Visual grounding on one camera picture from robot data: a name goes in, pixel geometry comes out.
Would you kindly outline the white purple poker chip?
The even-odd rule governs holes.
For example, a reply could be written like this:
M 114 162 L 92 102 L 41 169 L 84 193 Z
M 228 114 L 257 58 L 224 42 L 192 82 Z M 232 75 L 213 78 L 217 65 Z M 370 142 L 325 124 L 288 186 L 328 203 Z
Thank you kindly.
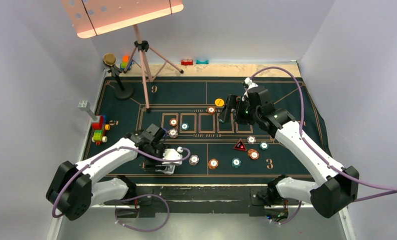
M 250 135 L 247 137 L 247 142 L 249 144 L 254 144 L 254 143 L 256 143 L 256 138 L 254 136 Z
M 170 129 L 168 132 L 170 138 L 175 139 L 178 137 L 178 131 L 175 128 Z

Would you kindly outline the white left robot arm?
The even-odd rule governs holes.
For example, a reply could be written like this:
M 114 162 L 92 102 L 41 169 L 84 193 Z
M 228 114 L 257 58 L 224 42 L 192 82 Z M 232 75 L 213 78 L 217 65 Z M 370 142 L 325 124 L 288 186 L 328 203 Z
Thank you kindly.
M 46 199 L 52 204 L 52 217 L 65 216 L 74 221 L 100 203 L 131 204 L 138 197 L 135 183 L 122 175 L 107 181 L 102 179 L 141 156 L 169 168 L 188 160 L 191 151 L 186 147 L 169 147 L 161 141 L 165 135 L 163 128 L 151 124 L 146 129 L 128 132 L 112 146 L 86 160 L 60 164 L 46 192 Z

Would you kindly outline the teal poker chip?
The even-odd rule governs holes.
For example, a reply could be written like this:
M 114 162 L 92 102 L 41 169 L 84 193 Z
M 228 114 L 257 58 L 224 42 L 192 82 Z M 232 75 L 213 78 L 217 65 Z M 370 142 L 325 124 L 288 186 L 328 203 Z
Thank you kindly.
M 267 150 L 269 148 L 269 145 L 267 142 L 263 141 L 259 144 L 260 149 L 262 150 Z
M 189 129 L 189 124 L 186 123 L 186 122 L 183 122 L 183 123 L 180 125 L 180 129 L 183 130 L 183 131 L 188 130 L 188 129 Z

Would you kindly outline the orange poker chip pile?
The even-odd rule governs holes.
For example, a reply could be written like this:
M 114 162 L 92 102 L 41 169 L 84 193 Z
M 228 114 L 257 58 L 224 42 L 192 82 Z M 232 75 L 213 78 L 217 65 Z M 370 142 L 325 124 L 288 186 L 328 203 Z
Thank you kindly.
M 260 157 L 259 152 L 255 149 L 249 149 L 247 154 L 252 160 L 257 160 Z

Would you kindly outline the orange chip stack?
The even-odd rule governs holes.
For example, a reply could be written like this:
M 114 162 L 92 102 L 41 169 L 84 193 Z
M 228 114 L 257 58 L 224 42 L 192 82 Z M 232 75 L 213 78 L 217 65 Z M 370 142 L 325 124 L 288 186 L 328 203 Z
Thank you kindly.
M 219 166 L 219 161 L 215 158 L 208 161 L 208 168 L 215 170 Z

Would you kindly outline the yellow round button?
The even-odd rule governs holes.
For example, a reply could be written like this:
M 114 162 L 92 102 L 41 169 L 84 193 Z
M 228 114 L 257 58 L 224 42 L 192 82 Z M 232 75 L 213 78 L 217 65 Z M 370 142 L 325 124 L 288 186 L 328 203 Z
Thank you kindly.
M 217 99 L 214 101 L 214 105 L 215 105 L 216 107 L 223 107 L 223 106 L 225 105 L 225 101 L 224 101 L 222 98 L 217 98 Z

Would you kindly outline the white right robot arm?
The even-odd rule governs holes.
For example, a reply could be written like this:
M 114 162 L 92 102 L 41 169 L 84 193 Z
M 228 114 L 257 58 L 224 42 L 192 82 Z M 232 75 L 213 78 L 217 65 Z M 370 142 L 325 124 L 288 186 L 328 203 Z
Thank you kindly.
M 284 108 L 276 108 L 269 91 L 256 86 L 244 95 L 230 94 L 227 97 L 220 123 L 234 120 L 241 125 L 257 124 L 273 139 L 284 145 L 311 174 L 313 182 L 297 180 L 281 175 L 267 184 L 265 195 L 259 198 L 268 206 L 280 204 L 285 199 L 295 199 L 312 204 L 324 218 L 330 218 L 357 199 L 359 172 L 353 167 L 345 168 L 332 159 L 303 131 L 303 122 Z

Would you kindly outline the black red all-in triangle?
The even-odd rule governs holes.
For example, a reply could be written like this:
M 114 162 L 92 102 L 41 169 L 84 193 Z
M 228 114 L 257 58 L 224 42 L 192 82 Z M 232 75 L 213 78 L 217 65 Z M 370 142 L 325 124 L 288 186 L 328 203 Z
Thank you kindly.
M 238 151 L 244 151 L 244 152 L 248 151 L 246 145 L 244 144 L 244 142 L 243 142 L 243 140 L 241 138 L 234 145 L 233 149 L 234 150 L 238 150 Z

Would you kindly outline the teal chip stack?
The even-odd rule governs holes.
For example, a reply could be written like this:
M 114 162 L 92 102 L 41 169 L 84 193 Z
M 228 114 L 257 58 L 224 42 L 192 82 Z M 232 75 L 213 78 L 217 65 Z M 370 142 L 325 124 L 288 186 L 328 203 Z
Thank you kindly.
M 242 164 L 242 161 L 239 158 L 233 158 L 231 161 L 231 165 L 234 168 L 239 168 L 241 166 L 241 164 Z

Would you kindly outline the blue playing card deck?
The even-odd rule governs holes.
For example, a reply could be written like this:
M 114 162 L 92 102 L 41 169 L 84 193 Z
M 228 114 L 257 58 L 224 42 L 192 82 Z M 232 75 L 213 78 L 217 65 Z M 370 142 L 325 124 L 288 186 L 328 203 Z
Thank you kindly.
M 165 175 L 172 175 L 175 172 L 175 165 L 157 165 L 155 167 L 155 172 L 156 173 L 162 173 Z

